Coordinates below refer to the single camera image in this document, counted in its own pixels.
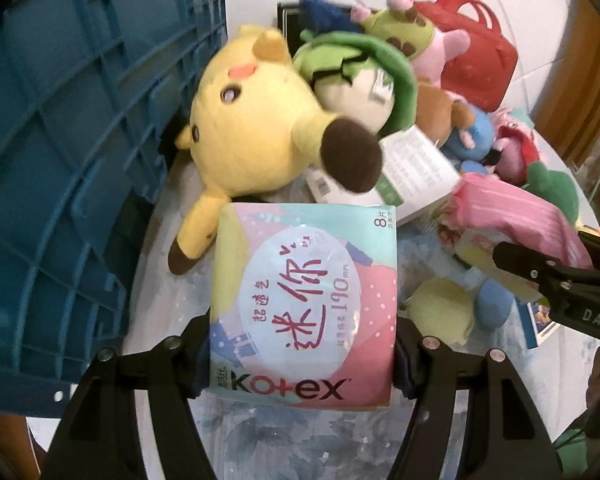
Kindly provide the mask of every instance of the table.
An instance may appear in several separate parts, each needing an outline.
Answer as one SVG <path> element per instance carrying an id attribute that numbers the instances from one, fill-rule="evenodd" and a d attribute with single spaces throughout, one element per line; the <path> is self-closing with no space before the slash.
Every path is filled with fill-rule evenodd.
<path id="1" fill-rule="evenodd" d="M 551 147 L 538 139 L 552 169 L 566 171 Z M 125 353 L 144 351 L 163 338 L 182 332 L 210 304 L 213 248 L 185 276 L 172 276 L 166 257 L 183 216 L 202 190 L 187 153 L 179 154 L 171 170 L 140 257 L 131 295 L 131 324 Z M 578 188 L 581 219 L 598 227 L 595 215 Z M 296 180 L 276 193 L 279 202 L 308 202 L 310 195 Z M 425 280 L 448 277 L 466 288 L 481 283 L 476 269 L 465 270 L 442 253 L 433 235 L 414 225 L 398 229 L 398 300 L 403 301 Z M 539 348 L 526 348 L 516 309 L 496 332 L 475 328 L 458 351 L 484 354 L 502 348 L 526 384 L 549 435 L 555 439 L 585 407 L 591 362 L 599 342 L 560 327 Z M 155 447 L 148 398 L 136 392 L 138 425 L 148 478 L 163 478 Z M 219 479 L 333 480 L 384 479 L 398 451 L 413 403 L 394 390 L 391 406 L 375 412 L 321 412 L 255 406 L 218 399 L 208 392 L 190 401 L 193 417 Z M 459 392 L 454 425 L 442 478 L 454 478 L 466 420 L 467 395 Z M 34 434 L 43 442 L 40 425 Z"/>

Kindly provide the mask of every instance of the plush toy eye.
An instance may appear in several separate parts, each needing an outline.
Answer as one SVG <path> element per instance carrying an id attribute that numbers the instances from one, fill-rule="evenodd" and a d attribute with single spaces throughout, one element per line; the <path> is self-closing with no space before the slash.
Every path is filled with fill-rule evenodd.
<path id="1" fill-rule="evenodd" d="M 240 93 L 242 90 L 239 86 L 231 85 L 222 90 L 220 93 L 220 98 L 223 103 L 233 103 L 238 97 L 240 97 Z"/>

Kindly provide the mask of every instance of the yellow plush ball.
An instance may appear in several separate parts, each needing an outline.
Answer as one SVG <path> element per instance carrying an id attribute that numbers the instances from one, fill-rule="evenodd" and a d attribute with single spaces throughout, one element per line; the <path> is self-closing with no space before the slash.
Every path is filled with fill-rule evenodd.
<path id="1" fill-rule="evenodd" d="M 413 293 L 407 315 L 423 336 L 463 345 L 474 328 L 474 300 L 457 283 L 445 278 L 424 282 Z"/>

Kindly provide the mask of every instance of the barcode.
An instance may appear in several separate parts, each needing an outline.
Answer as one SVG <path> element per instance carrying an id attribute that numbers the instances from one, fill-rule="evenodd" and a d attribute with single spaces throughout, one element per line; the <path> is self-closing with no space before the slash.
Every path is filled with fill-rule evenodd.
<path id="1" fill-rule="evenodd" d="M 320 177 L 318 180 L 316 180 L 315 183 L 318 186 L 318 192 L 320 193 L 320 196 L 325 196 L 331 192 L 331 188 L 329 188 L 329 184 L 322 177 Z"/>

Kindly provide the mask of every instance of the yellow plush toy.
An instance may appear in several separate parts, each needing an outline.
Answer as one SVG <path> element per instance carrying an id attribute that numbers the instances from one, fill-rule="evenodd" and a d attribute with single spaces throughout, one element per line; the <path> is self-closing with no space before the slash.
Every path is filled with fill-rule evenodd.
<path id="1" fill-rule="evenodd" d="M 205 190 L 171 246 L 173 274 L 205 253 L 220 208 L 232 197 L 278 189 L 309 164 L 346 189 L 366 192 L 382 167 L 373 135 L 320 108 L 294 71 L 282 35 L 253 26 L 241 27 L 207 65 L 176 145 L 190 150 Z"/>

